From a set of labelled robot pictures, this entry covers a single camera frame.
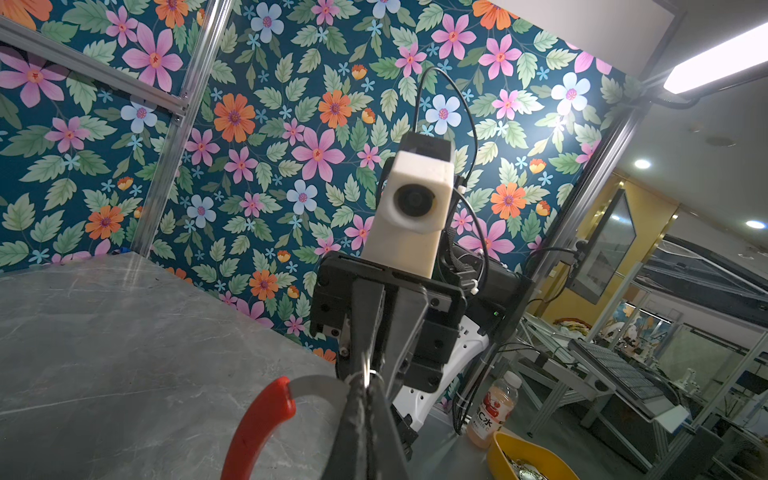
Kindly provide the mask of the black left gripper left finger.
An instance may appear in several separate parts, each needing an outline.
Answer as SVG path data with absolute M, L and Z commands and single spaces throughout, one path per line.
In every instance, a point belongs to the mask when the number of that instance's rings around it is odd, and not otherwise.
M 368 394 L 361 377 L 349 383 L 346 404 L 322 480 L 366 479 L 368 473 Z

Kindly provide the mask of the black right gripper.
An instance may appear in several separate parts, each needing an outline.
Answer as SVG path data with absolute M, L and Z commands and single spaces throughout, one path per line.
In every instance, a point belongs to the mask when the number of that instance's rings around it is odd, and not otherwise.
M 338 341 L 341 380 L 376 370 L 386 396 L 434 393 L 466 307 L 456 286 L 335 252 L 318 266 L 310 332 Z

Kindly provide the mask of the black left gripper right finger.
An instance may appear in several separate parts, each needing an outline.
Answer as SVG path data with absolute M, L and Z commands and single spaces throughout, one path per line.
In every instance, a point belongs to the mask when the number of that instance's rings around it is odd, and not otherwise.
M 367 387 L 367 428 L 367 478 L 407 480 L 406 457 L 380 379 Z

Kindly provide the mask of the red key tag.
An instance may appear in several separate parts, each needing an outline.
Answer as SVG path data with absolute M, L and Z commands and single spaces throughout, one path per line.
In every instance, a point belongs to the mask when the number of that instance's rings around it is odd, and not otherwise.
M 290 380 L 280 377 L 251 403 L 232 438 L 221 480 L 249 480 L 258 457 L 272 434 L 296 414 Z

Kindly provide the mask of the silver metal keyring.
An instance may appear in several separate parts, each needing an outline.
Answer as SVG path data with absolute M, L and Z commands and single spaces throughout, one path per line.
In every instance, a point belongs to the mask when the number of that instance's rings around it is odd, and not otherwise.
M 363 382 L 361 392 L 352 391 L 352 383 L 362 380 L 363 373 L 358 372 L 341 380 L 325 375 L 302 376 L 288 383 L 288 389 L 293 399 L 314 396 L 326 400 L 339 412 L 343 412 L 348 404 L 356 405 L 361 411 L 368 410 L 374 400 L 381 400 L 385 407 L 391 402 L 387 396 L 386 384 L 382 376 L 376 370 L 368 372 L 369 378 Z

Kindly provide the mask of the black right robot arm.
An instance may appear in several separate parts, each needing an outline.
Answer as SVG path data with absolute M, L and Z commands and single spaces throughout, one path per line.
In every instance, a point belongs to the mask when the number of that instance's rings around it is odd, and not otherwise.
M 440 242 L 438 279 L 332 252 L 319 264 L 311 333 L 338 342 L 336 373 L 353 372 L 354 331 L 372 333 L 371 368 L 407 456 L 432 407 L 458 375 L 519 321 L 530 280 L 457 244 Z

